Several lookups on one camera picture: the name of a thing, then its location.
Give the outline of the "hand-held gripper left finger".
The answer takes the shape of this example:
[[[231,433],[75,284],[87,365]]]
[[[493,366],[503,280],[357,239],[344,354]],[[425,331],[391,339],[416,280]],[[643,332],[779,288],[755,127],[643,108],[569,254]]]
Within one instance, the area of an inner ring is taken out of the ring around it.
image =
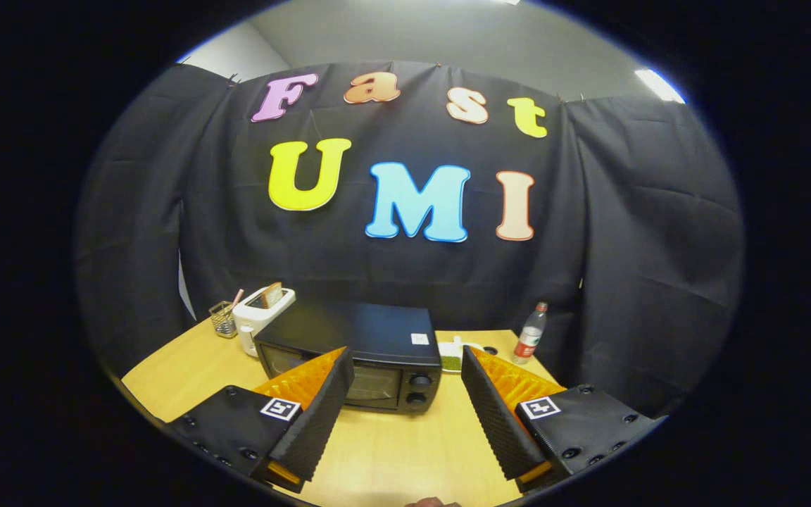
[[[257,388],[226,385],[165,430],[238,475],[299,493],[313,480],[353,379],[344,346]]]

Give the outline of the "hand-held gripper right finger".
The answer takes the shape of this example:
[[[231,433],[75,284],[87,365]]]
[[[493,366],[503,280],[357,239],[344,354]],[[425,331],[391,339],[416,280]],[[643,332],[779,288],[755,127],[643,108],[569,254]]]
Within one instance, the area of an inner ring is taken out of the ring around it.
[[[522,494],[594,468],[662,423],[604,389],[565,388],[470,346],[460,378],[505,479]]]

